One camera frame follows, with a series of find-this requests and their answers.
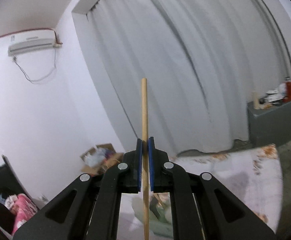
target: curtain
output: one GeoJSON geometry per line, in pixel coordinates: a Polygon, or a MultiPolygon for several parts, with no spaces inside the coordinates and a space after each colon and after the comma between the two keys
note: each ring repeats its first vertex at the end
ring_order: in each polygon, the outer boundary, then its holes
{"type": "Polygon", "coordinates": [[[149,135],[170,155],[248,140],[252,91],[274,89],[287,73],[252,0],[100,0],[87,17],[139,138],[140,80],[148,79],[149,135]]]}

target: air conditioner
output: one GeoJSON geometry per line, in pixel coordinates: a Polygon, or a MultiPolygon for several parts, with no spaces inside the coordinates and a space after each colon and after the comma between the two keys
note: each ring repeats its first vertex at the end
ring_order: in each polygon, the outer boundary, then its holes
{"type": "Polygon", "coordinates": [[[49,49],[56,45],[56,35],[53,30],[26,31],[11,35],[8,56],[26,53],[34,50],[49,49]]]}

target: pink cloth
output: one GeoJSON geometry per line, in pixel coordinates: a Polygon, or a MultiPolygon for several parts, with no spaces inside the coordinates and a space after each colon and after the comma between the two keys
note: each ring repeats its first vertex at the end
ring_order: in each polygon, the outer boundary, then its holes
{"type": "Polygon", "coordinates": [[[14,221],[14,227],[11,235],[21,227],[25,222],[27,222],[30,218],[36,214],[37,207],[33,204],[33,202],[24,194],[19,194],[17,201],[14,203],[14,206],[18,206],[17,215],[14,221]]]}

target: silver rivet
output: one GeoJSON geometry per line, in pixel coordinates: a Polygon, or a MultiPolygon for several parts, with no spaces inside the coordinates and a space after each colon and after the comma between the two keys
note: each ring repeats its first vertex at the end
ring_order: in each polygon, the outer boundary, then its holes
{"type": "Polygon", "coordinates": [[[171,163],[171,162],[166,162],[166,163],[164,163],[164,165],[163,165],[166,169],[172,169],[173,168],[173,163],[171,163]]]}
{"type": "Polygon", "coordinates": [[[81,181],[87,181],[87,180],[89,180],[90,179],[90,175],[88,175],[88,174],[82,174],[81,176],[80,176],[80,180],[81,181]]]}
{"type": "Polygon", "coordinates": [[[208,172],[203,173],[201,176],[202,176],[202,178],[204,180],[210,180],[210,179],[212,179],[212,175],[210,173],[208,173],[208,172]]]}
{"type": "Polygon", "coordinates": [[[127,163],[120,163],[118,165],[119,170],[125,170],[128,167],[127,163]]]}

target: wooden dowel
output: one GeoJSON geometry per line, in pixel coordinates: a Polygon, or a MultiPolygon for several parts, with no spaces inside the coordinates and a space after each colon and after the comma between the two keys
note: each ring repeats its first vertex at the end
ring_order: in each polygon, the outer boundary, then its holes
{"type": "Polygon", "coordinates": [[[142,101],[142,184],[145,240],[149,240],[149,156],[148,156],[148,92],[147,80],[141,80],[142,101]]]}

